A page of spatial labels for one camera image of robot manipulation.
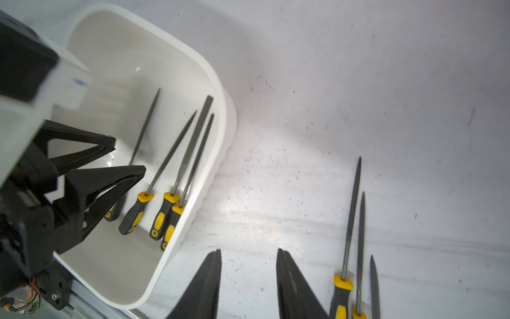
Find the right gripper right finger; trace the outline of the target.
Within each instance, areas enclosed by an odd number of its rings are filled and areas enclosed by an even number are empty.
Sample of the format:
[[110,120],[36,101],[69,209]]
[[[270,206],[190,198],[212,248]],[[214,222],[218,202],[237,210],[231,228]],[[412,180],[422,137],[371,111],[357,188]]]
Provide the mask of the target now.
[[276,261],[280,318],[329,318],[292,255],[279,249]]

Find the file tool yellow black handle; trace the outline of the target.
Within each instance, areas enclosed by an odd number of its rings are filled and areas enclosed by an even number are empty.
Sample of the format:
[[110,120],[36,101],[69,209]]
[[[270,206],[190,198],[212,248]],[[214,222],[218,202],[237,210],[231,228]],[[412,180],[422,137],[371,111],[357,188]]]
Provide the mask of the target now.
[[[146,116],[146,119],[143,123],[143,126],[142,126],[142,129],[139,133],[139,136],[138,136],[138,140],[136,142],[136,145],[135,145],[135,148],[134,148],[134,151],[133,151],[133,154],[131,156],[131,159],[130,159],[130,162],[129,162],[129,166],[132,166],[134,164],[134,160],[136,158],[136,156],[138,155],[138,152],[139,152],[139,148],[140,148],[140,145],[143,141],[143,137],[146,133],[146,130],[147,130],[147,127],[149,126],[149,123],[150,123],[150,120],[151,120],[151,117],[152,117],[152,114],[154,113],[154,109],[155,109],[155,106],[158,102],[158,98],[159,98],[159,95],[160,95],[160,92],[161,92],[161,89],[158,88],[158,91],[151,103],[151,106],[150,106],[150,109],[147,113],[147,116]],[[115,221],[119,218],[120,216],[120,213],[122,211],[122,208],[126,202],[126,196],[127,194],[123,194],[116,202],[113,206],[111,206],[111,208],[107,211],[107,213],[105,214],[104,218],[106,221],[109,221],[109,222],[112,222],[112,221]]]

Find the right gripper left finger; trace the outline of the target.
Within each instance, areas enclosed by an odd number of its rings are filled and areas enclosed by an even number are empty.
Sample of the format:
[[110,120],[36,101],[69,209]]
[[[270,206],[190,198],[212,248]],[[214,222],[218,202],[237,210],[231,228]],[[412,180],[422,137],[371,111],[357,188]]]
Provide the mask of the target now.
[[218,313],[221,250],[209,253],[167,318],[215,319]]

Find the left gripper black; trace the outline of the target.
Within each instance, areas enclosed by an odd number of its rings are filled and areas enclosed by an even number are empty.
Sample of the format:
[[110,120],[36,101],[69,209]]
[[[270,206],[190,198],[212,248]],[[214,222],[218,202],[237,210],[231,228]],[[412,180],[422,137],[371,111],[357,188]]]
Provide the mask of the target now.
[[[65,141],[65,153],[50,157],[52,140]],[[46,120],[29,151],[1,186],[1,294],[21,287],[53,264],[54,216],[45,194],[65,175],[64,196],[53,202],[57,253],[82,243],[108,210],[146,173],[145,166],[75,170],[115,150],[116,139]]]

